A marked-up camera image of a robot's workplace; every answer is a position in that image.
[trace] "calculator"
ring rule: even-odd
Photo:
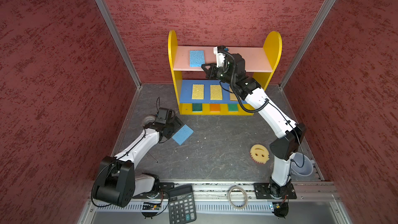
[[[170,224],[184,224],[196,220],[195,201],[191,185],[169,190]]]

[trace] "yellow side panel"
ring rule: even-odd
[[[176,91],[177,104],[178,104],[178,108],[181,112],[182,106],[180,104],[180,95],[181,95],[181,88],[182,88],[182,72],[174,71],[174,69],[173,69],[174,61],[176,60],[177,48],[178,48],[177,35],[176,35],[175,31],[171,30],[169,32],[169,40],[168,40],[169,63],[170,63],[170,70],[172,72],[172,77],[173,77],[174,90]]]
[[[281,34],[277,31],[272,31],[271,33],[269,33],[266,38],[266,41],[264,42],[263,49],[272,67],[272,72],[270,73],[255,72],[253,74],[253,78],[258,83],[260,83],[261,87],[264,88],[265,90],[269,82],[271,81],[271,77],[274,74],[276,67],[278,66],[279,60],[281,59],[281,54],[282,54]]]

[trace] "blue shelf board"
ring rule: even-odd
[[[194,100],[192,99],[192,85],[193,84],[202,84],[205,85],[205,93],[203,100]],[[222,87],[229,90],[228,83],[221,83]],[[219,80],[182,80],[182,88],[180,95],[180,103],[202,103],[202,104],[239,104],[237,101],[230,100],[229,92],[222,90],[222,100],[221,101],[212,101],[210,99],[210,85],[220,85]]]

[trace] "gray mat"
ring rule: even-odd
[[[281,92],[275,85],[266,90],[271,100],[288,114]],[[146,154],[136,168],[136,173],[149,172],[161,180],[269,180],[273,169],[273,155],[266,164],[255,163],[250,157],[250,148],[269,144],[276,139],[272,129],[258,114],[253,116],[199,116],[180,115],[172,84],[145,84],[120,151],[125,149],[142,131],[142,119],[156,113],[156,99],[161,98],[161,107],[172,108],[178,117],[189,126],[193,134],[179,146],[173,139],[157,144],[149,150],[156,163]],[[312,155],[304,148],[304,154]],[[314,173],[308,177],[292,176],[297,181],[319,181]]]

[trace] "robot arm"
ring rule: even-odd
[[[254,78],[246,76],[245,60],[240,54],[228,53],[225,46],[215,47],[213,52],[217,63],[202,65],[206,78],[230,84],[242,109],[246,112],[258,112],[278,138],[270,144],[275,162],[268,190],[274,198],[281,198],[286,195],[287,186],[290,184],[291,162],[304,137],[306,127],[284,114],[266,95],[261,85]],[[255,110],[246,109],[241,99]]]
[[[159,178],[152,174],[135,176],[135,168],[144,155],[163,137],[171,138],[183,123],[173,110],[159,108],[154,122],[144,126],[141,134],[115,157],[102,159],[92,198],[125,207],[133,196],[159,191]]]

